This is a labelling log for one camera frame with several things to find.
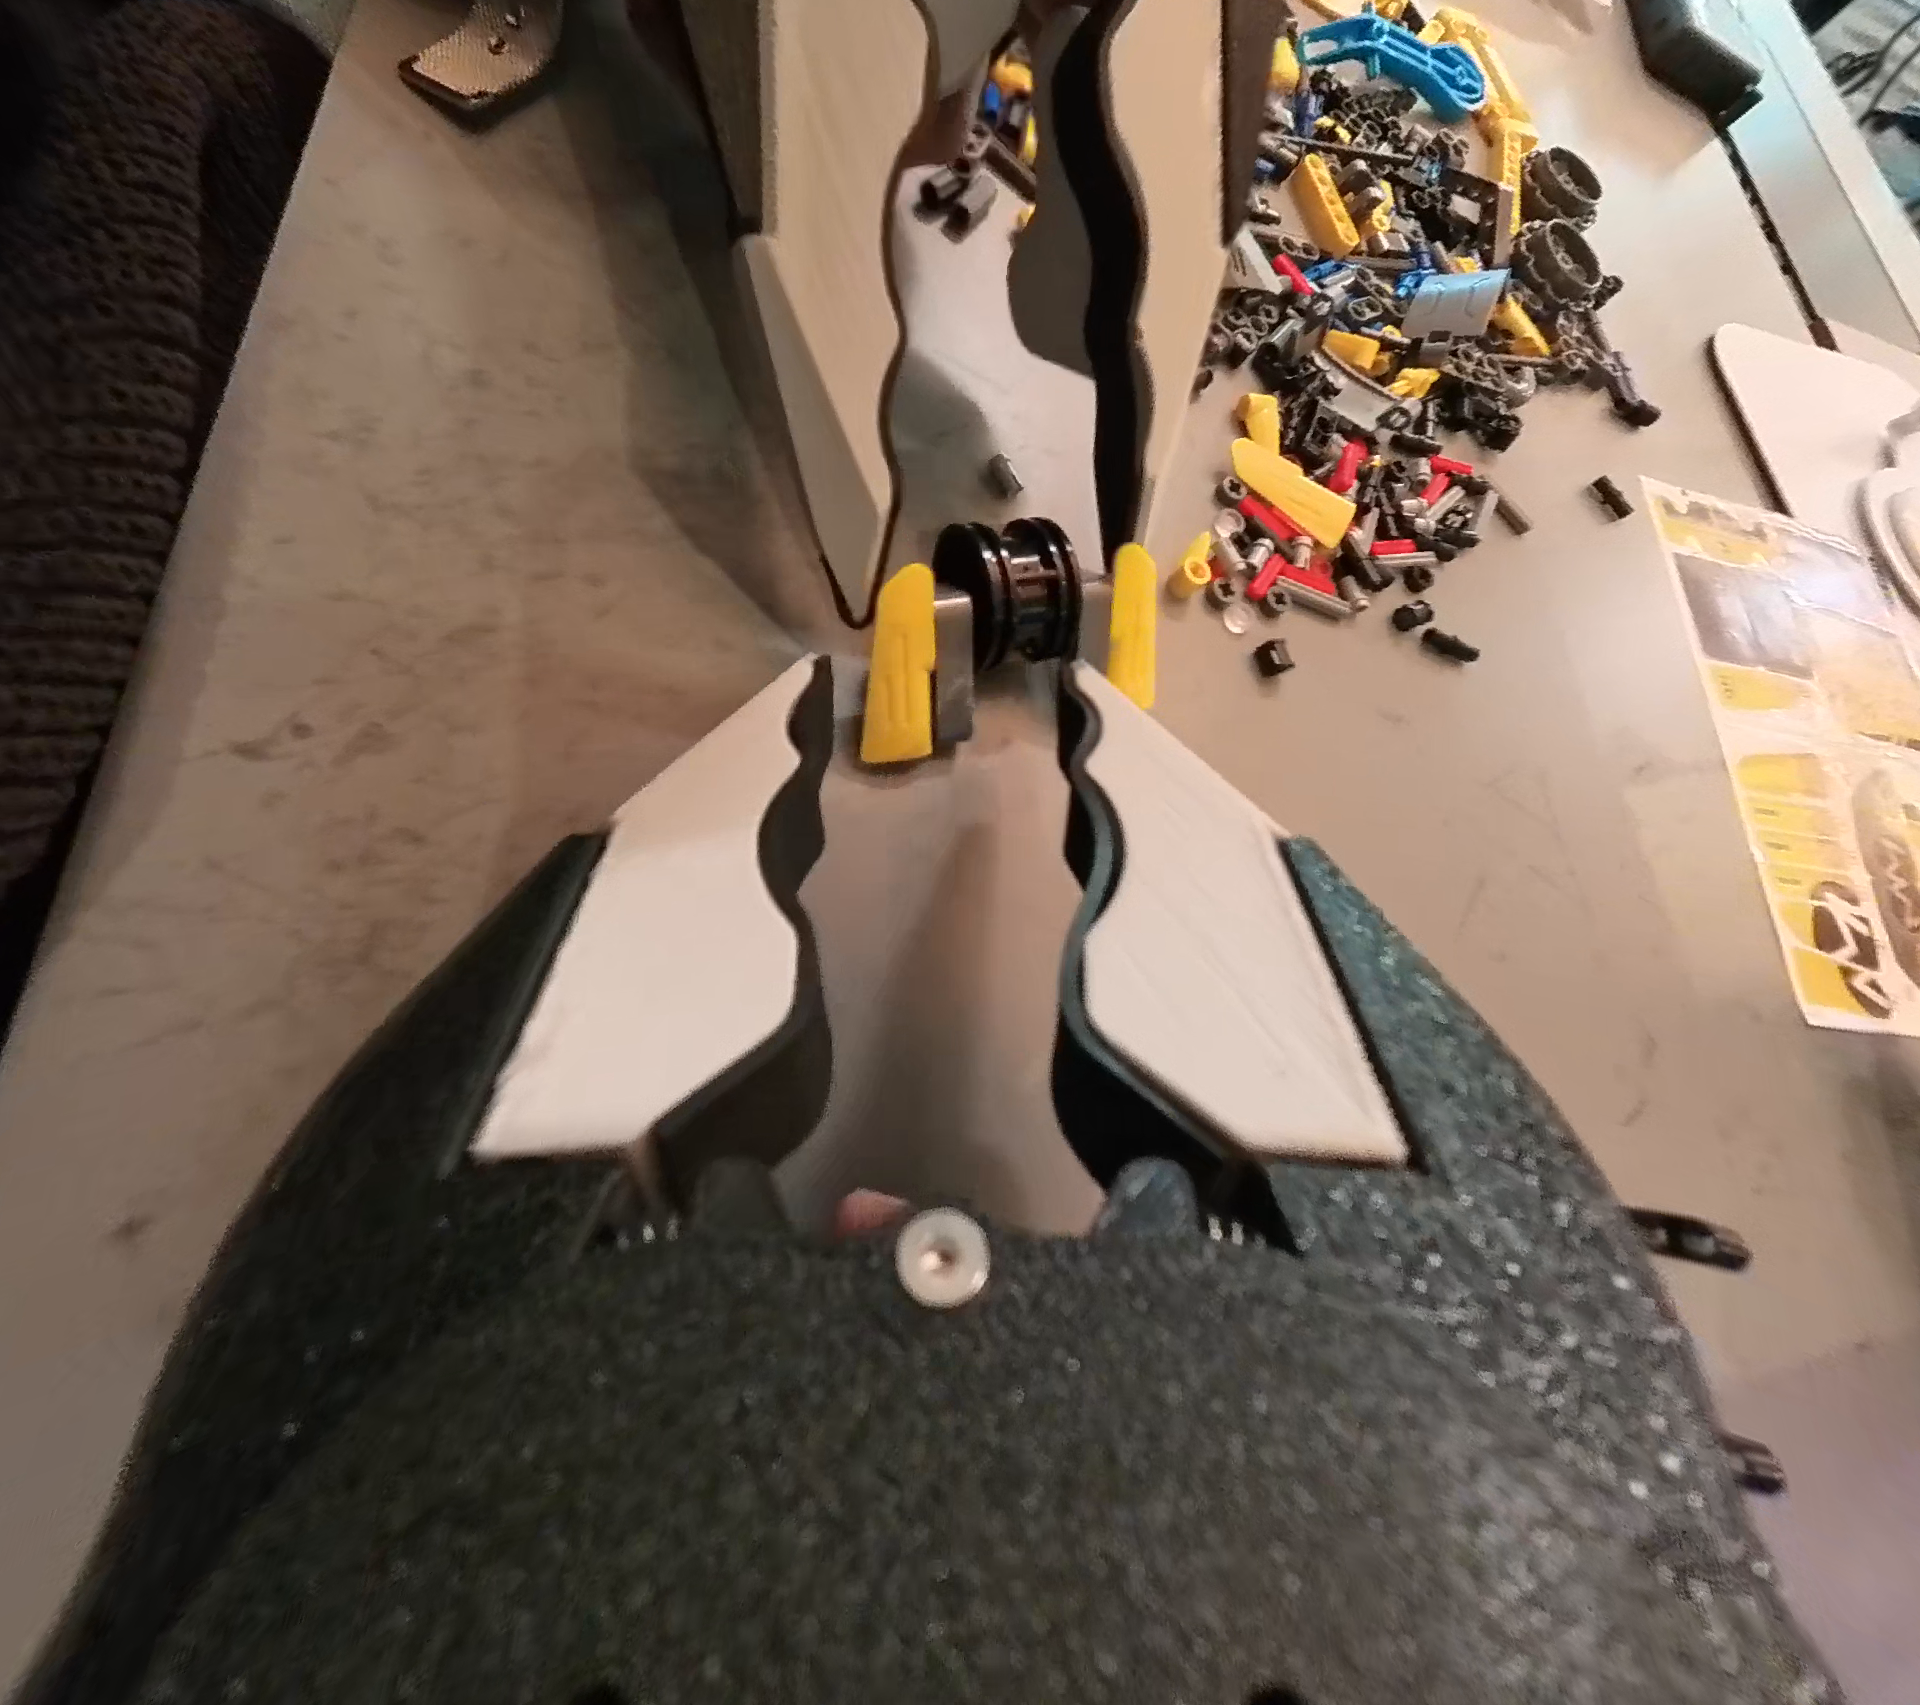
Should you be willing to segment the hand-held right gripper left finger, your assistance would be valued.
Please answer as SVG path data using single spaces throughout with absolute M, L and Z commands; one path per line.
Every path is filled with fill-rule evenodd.
M 804 881 L 824 850 L 833 666 L 807 652 L 645 780 L 587 849 L 466 1153 L 612 1161 L 658 1209 L 777 1167 L 832 1087 Z

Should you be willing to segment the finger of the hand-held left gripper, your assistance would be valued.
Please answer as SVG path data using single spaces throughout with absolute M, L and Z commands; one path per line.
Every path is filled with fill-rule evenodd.
M 755 30 L 760 211 L 733 249 L 812 535 L 857 629 L 900 515 L 891 230 L 938 41 L 919 0 L 755 0 Z
M 1066 5 L 1033 47 L 1035 197 L 1010 304 L 1091 384 L 1099 548 L 1139 540 L 1228 259 L 1226 0 Z

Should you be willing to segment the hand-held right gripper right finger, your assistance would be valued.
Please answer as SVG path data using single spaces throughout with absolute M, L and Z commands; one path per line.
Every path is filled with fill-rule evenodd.
M 1087 662 L 1058 686 L 1063 856 L 1049 1096 L 1104 1198 L 1178 1173 L 1204 1227 L 1283 1236 L 1277 1170 L 1413 1169 L 1307 845 Z

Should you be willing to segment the pile of toy building pieces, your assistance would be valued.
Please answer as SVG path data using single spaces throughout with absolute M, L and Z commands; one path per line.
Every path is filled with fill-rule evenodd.
M 1212 525 L 1166 580 L 1242 634 L 1289 610 L 1346 619 L 1402 588 L 1390 619 L 1436 656 L 1438 569 L 1491 519 L 1529 517 L 1484 458 L 1508 452 L 1541 387 L 1600 392 L 1626 428 L 1661 409 L 1604 310 L 1619 291 L 1589 242 L 1591 164 L 1541 139 L 1486 22 L 1421 0 L 1301 0 L 1276 37 L 1245 219 L 1193 377 L 1242 372 Z M 1351 61 L 1299 66 L 1301 28 L 1395 18 L 1475 53 L 1490 101 L 1443 122 Z

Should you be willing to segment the yellow panel grey beam piece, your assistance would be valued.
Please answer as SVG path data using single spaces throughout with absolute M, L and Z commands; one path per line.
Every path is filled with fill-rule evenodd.
M 1157 692 L 1159 574 L 1149 549 L 1130 540 L 1115 548 L 1109 571 L 1104 675 L 1139 709 Z
M 860 724 L 866 765 L 907 765 L 973 736 L 973 605 L 931 565 L 906 564 L 876 595 Z

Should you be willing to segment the black wheel hub with axle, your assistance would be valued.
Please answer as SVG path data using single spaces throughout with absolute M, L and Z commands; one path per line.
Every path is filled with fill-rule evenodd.
M 970 604 L 978 672 L 1011 657 L 1043 663 L 1078 652 L 1086 580 L 1058 521 L 1028 515 L 999 530 L 951 521 L 935 534 L 929 568 L 938 588 Z

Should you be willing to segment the blue brick separator tool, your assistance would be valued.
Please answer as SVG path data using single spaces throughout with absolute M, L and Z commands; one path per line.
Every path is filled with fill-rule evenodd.
M 1455 41 L 1427 41 L 1395 18 L 1354 11 L 1301 28 L 1293 53 L 1299 66 L 1351 61 L 1370 79 L 1407 87 L 1443 122 L 1461 122 L 1490 101 L 1486 71 L 1474 50 Z

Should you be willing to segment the small yellow toy assembly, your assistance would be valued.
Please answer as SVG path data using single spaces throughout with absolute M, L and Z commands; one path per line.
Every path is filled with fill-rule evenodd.
M 1628 1209 L 1626 1218 L 1651 1257 L 1683 1260 L 1728 1272 L 1743 1272 L 1753 1260 L 1746 1238 L 1732 1228 L 1688 1212 Z M 1738 1485 L 1755 1497 L 1777 1498 L 1788 1479 L 1777 1454 L 1762 1440 L 1719 1428 L 1715 1433 Z

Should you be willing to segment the black power adapter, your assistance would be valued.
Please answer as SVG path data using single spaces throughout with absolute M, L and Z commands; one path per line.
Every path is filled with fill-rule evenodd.
M 1759 46 L 1738 0 L 1623 0 L 1644 70 L 1724 131 L 1762 95 Z

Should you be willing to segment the printed instruction sheet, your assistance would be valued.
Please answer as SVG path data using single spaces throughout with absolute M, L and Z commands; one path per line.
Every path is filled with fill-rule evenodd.
M 1918 1032 L 1918 682 L 1864 552 L 1639 479 L 1788 986 L 1832 1031 Z

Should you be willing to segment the white stand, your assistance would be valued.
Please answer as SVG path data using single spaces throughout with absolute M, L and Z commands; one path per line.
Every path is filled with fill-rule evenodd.
M 1724 323 L 1708 359 L 1786 514 L 1856 543 L 1918 610 L 1918 395 L 1883 365 Z

